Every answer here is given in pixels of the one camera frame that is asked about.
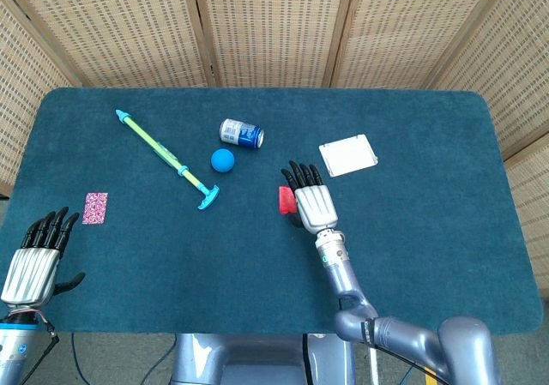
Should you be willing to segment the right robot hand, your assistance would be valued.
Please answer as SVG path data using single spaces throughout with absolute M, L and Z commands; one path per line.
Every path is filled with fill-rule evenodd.
M 335 229 L 338 215 L 317 167 L 294 160 L 289 165 L 291 169 L 283 168 L 281 173 L 293 193 L 302 226 L 311 234 Z

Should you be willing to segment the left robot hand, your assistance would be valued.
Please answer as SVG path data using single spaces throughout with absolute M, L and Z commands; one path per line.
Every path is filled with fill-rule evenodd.
M 68 210 L 52 211 L 28 227 L 12 256 L 1 292 L 1 301 L 12 310 L 41 308 L 84 280 L 86 274 L 80 272 L 68 282 L 57 282 L 58 265 L 80 217 L 79 213 L 67 215 Z

